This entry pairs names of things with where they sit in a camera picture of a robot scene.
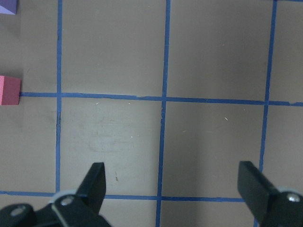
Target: red block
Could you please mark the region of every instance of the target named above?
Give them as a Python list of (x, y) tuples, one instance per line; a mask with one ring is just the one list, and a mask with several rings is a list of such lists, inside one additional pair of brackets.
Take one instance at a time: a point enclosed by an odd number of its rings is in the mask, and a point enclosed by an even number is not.
[(0, 76), (0, 105), (18, 105), (21, 79)]

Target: blue tape line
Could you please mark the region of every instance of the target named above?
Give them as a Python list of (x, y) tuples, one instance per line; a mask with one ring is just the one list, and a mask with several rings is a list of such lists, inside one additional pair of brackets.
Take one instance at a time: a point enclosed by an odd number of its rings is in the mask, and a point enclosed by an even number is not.
[(284, 105), (284, 106), (303, 106), (303, 103), (290, 103), (284, 101), (269, 101), (269, 105)]
[(167, 197), (162, 196), (163, 201), (201, 201), (201, 202), (244, 202), (242, 198), (224, 197)]
[(62, 61), (62, 0), (58, 0), (57, 40), (57, 125), (56, 125), (56, 192), (60, 191), (60, 143), (61, 143), (61, 61)]
[(241, 99), (167, 97), (166, 100), (168, 102), (185, 102), (185, 103), (226, 103), (226, 104), (243, 104), (243, 105), (264, 105), (263, 101), (241, 100)]
[(61, 93), (61, 59), (62, 59), (62, 0), (58, 0), (57, 23), (57, 93)]
[(128, 95), (111, 95), (111, 94), (88, 94), (88, 93), (62, 93), (64, 98), (112, 98), (125, 100), (148, 100), (161, 101), (162, 97), (158, 96), (128, 96)]
[(157, 196), (145, 195), (106, 195), (105, 199), (110, 200), (157, 200)]
[[(12, 192), (0, 191), (0, 194), (16, 196), (41, 196), (52, 197), (55, 193), (49, 192)], [(225, 197), (170, 197), (170, 196), (146, 196), (146, 195), (106, 195), (109, 200), (151, 200), (151, 201), (202, 201), (202, 202), (244, 202), (242, 198)]]
[(269, 41), (269, 51), (268, 51), (268, 63), (267, 63), (267, 77), (266, 77), (266, 88), (265, 88), (265, 106), (264, 106), (264, 112), (263, 112), (262, 137), (261, 137), (261, 148), (260, 148), (260, 159), (259, 159), (259, 170), (261, 172), (263, 171), (263, 165), (264, 165), (264, 152), (265, 152), (265, 141), (266, 141), (266, 130), (267, 130), (267, 115), (268, 115), (268, 105), (269, 105), (270, 77), (271, 77), (271, 70), (272, 70), (272, 59), (273, 59), (273, 52), (274, 52), (275, 28), (276, 28), (276, 9), (277, 9), (277, 0), (273, 0), (270, 41)]
[(57, 97), (57, 93), (20, 92), (21, 97)]
[[(57, 97), (57, 93), (44, 92), (21, 92), (21, 97)], [(160, 97), (160, 96), (129, 96), (112, 94), (91, 94), (91, 93), (61, 93), (64, 98), (111, 98), (121, 100), (146, 100), (146, 101), (167, 101), (183, 103), (221, 103), (221, 104), (241, 104), (241, 105), (265, 105), (264, 101), (244, 100), (244, 99), (217, 99), (217, 98), (184, 98), (184, 97)], [(303, 106), (302, 102), (291, 103), (287, 101), (269, 101), (268, 105), (282, 106)]]
[(15, 195), (15, 196), (41, 196), (41, 197), (52, 197), (54, 193), (48, 192), (11, 192), (11, 191), (0, 191), (1, 195)]
[[(166, 96), (169, 69), (169, 25), (170, 25), (170, 0), (166, 0), (165, 10), (165, 39), (164, 39), (164, 64), (163, 64), (163, 83), (162, 83), (162, 111), (161, 111), (161, 130), (159, 146), (159, 170), (158, 170), (158, 189), (157, 196), (162, 195), (163, 179), (163, 159), (164, 159), (164, 137), (165, 137), (165, 118), (166, 118)], [(161, 219), (161, 199), (158, 198), (156, 206), (156, 227), (160, 227)]]
[(303, 2), (303, 0), (279, 0), (279, 1), (296, 1), (296, 2)]
[(258, 227), (258, 222), (256, 219), (254, 219), (254, 227)]

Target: foam block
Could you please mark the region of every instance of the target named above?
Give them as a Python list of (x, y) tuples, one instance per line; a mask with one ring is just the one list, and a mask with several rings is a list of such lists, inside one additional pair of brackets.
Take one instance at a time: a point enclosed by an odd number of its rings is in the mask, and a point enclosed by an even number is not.
[(0, 76), (0, 105), (18, 105), (21, 79)]
[(15, 15), (17, 12), (17, 0), (0, 0), (0, 13)]

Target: grid square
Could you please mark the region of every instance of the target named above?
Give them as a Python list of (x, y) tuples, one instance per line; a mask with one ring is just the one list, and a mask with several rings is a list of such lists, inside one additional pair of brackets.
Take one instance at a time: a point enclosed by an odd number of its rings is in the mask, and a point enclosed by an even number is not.
[(303, 192), (302, 107), (270, 106), (264, 174), (276, 186)]
[(28, 203), (36, 211), (45, 207), (49, 200), (50, 197), (0, 195), (0, 209), (16, 203)]
[(161, 226), (248, 227), (253, 215), (245, 203), (163, 201)]
[(160, 112), (161, 102), (64, 98), (61, 189), (105, 162), (107, 194), (157, 195)]
[(105, 199), (100, 213), (115, 227), (154, 227), (156, 201)]
[(0, 108), (0, 191), (54, 192), (56, 99)]
[(236, 197), (238, 166), (258, 166), (263, 106), (167, 103), (164, 196)]
[(22, 79), (21, 91), (56, 92), (57, 1), (18, 1), (0, 14), (0, 75)]
[(270, 100), (303, 102), (303, 2), (279, 1)]
[(272, 1), (174, 0), (168, 96), (264, 100)]
[(63, 1), (64, 92), (160, 96), (165, 1)]

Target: metal screw head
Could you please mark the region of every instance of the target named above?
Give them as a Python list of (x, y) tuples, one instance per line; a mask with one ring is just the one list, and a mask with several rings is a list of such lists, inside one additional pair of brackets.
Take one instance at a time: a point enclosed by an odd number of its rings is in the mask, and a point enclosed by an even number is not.
[(12, 210), (12, 212), (10, 213), (11, 216), (17, 216), (19, 214), (22, 214), (23, 211), (26, 209), (25, 206), (18, 206), (17, 208), (15, 208), (14, 210)]
[(67, 206), (67, 205), (71, 204), (73, 200), (74, 200), (74, 197), (71, 196), (71, 195), (68, 195), (66, 198), (64, 198), (64, 199), (61, 201), (61, 205), (62, 205), (62, 206)]
[(287, 194), (287, 198), (290, 202), (300, 202), (300, 196), (295, 193)]

